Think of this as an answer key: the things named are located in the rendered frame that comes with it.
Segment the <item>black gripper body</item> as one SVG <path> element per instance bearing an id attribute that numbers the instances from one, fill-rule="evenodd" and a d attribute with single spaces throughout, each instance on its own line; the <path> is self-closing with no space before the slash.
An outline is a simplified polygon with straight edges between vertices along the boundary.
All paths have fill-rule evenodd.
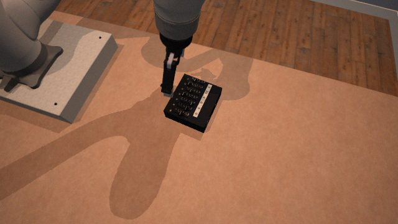
<path id="1" fill-rule="evenodd" d="M 185 40 L 173 40 L 164 37 L 161 33 L 159 34 L 161 42 L 168 48 L 168 57 L 170 56 L 170 53 L 174 53 L 174 58 L 178 57 L 179 50 L 182 50 L 191 44 L 193 38 L 193 36 L 191 36 Z"/>

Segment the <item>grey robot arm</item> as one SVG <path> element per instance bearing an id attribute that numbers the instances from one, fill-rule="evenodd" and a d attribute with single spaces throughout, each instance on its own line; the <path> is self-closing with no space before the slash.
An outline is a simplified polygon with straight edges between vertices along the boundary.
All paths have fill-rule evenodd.
<path id="1" fill-rule="evenodd" d="M 37 39 L 40 25 L 61 0 L 0 0 L 0 89 L 11 91 L 18 83 L 31 89 L 63 54 L 60 46 Z M 205 0 L 153 0 L 155 24 L 166 38 L 185 40 L 198 28 Z"/>

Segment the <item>black lighting desk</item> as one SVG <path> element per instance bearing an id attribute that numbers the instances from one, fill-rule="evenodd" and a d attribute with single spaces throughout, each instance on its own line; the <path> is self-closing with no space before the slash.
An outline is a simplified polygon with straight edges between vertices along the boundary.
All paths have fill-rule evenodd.
<path id="1" fill-rule="evenodd" d="M 184 74 L 164 109 L 165 117 L 204 133 L 222 88 Z"/>

